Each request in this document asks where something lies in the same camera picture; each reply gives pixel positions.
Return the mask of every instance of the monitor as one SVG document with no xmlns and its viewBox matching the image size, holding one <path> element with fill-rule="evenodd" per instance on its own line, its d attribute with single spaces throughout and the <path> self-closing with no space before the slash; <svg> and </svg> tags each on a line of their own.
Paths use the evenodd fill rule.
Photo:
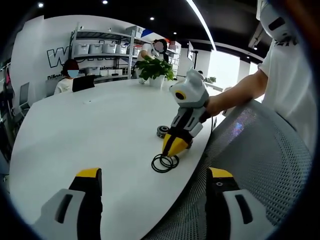
<svg viewBox="0 0 320 240">
<path fill-rule="evenodd" d="M 193 57 L 194 57 L 193 50 L 194 50 L 194 47 L 192 46 L 191 42 L 189 41 L 187 58 L 190 59 L 192 62 L 194 62 L 194 60 L 193 60 Z"/>
</svg>

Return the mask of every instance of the face mask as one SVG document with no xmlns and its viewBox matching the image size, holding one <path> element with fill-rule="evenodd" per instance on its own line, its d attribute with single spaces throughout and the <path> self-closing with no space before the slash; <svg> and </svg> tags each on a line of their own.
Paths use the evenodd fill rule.
<svg viewBox="0 0 320 240">
<path fill-rule="evenodd" d="M 76 76 L 78 76 L 79 70 L 68 70 L 67 72 L 70 78 L 75 78 Z"/>
</svg>

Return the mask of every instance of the white table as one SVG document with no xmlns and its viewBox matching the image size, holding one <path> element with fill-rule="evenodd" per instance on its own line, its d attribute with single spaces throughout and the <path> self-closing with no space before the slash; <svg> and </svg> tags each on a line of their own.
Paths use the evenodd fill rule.
<svg viewBox="0 0 320 240">
<path fill-rule="evenodd" d="M 157 127 L 169 126 L 177 110 L 168 84 L 159 90 L 136 79 L 34 103 L 11 157 L 9 186 L 18 212 L 33 224 L 42 205 L 67 189 L 79 171 L 100 167 L 101 239 L 141 239 L 184 189 L 210 135 L 207 120 L 177 168 L 153 171 L 151 161 L 163 144 Z"/>
</svg>

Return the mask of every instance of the black laptop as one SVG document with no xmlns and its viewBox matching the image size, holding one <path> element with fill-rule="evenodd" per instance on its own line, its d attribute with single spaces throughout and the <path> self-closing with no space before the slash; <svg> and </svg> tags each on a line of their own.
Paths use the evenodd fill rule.
<svg viewBox="0 0 320 240">
<path fill-rule="evenodd" d="M 73 84 L 72 84 L 72 92 L 75 93 L 81 90 L 94 88 L 95 77 L 96 77 L 95 75 L 88 75 L 88 76 L 81 76 L 81 77 L 74 78 Z"/>
</svg>

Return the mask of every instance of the black ceiling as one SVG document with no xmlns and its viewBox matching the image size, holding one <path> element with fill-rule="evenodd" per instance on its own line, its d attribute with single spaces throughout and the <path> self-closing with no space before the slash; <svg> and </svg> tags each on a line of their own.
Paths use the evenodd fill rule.
<svg viewBox="0 0 320 240">
<path fill-rule="evenodd" d="M 206 21 L 213 40 L 265 57 L 271 39 L 263 37 L 257 51 L 249 48 L 259 21 L 256 20 L 257 0 L 193 0 Z M 114 18 L 149 29 L 169 39 L 186 43 L 187 39 L 209 40 L 196 14 L 186 0 L 42 0 L 44 8 L 29 11 L 28 19 L 44 15 L 45 18 L 64 15 L 94 15 Z M 30 7 L 19 7 L 16 19 Z M 197 44 L 208 50 L 208 44 Z"/>
</svg>

